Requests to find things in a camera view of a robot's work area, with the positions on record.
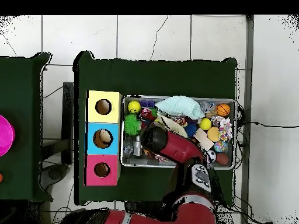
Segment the blue box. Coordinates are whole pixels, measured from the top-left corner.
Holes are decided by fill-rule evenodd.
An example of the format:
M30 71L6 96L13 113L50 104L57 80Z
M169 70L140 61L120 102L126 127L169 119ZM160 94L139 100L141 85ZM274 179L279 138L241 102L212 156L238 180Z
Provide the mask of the blue box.
M107 148L98 148L93 143L93 136L98 130L107 130L111 133L113 139ZM119 125L104 123L88 123L88 143L87 154L89 155L117 155L119 151Z

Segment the green table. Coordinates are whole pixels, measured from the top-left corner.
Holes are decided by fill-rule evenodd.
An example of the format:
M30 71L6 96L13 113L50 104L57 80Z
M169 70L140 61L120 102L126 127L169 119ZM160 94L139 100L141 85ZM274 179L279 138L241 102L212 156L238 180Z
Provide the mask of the green table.
M101 90L122 95L185 95L235 99L233 58L218 61L126 61L93 59L89 51L78 54L75 72L75 202L160 201L165 195L172 169L122 167L117 186L84 186L85 92ZM216 171L225 201L232 204L232 170Z
M38 182L41 161L41 71L48 53L33 58L0 57L0 114L15 128L16 138L0 157L1 200L51 201Z

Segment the orange basketball ball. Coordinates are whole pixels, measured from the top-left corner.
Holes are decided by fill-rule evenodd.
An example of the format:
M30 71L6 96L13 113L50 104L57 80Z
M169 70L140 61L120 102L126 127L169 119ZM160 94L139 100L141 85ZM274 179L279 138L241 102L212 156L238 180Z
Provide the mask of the orange basketball ball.
M217 106L217 115L219 116L227 116L229 115L231 109L228 104L220 104Z

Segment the stacked cube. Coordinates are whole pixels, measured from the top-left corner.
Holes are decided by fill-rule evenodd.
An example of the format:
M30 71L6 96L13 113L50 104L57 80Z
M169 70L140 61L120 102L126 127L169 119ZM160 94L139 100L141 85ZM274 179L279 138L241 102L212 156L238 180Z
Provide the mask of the stacked cube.
M86 186L116 186L120 176L121 94L86 92Z

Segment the round hole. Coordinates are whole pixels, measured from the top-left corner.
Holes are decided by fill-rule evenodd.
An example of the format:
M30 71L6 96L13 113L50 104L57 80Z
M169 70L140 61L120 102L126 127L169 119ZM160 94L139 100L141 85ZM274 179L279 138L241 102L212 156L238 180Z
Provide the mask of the round hole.
M107 163L100 162L95 165L95 174L98 177L104 178L110 173L110 167L107 165Z
M112 142L112 134L107 129L99 129L93 135L93 143L100 149L108 148Z
M100 115L107 115L111 112L112 105L108 100L99 100L96 103L96 111Z

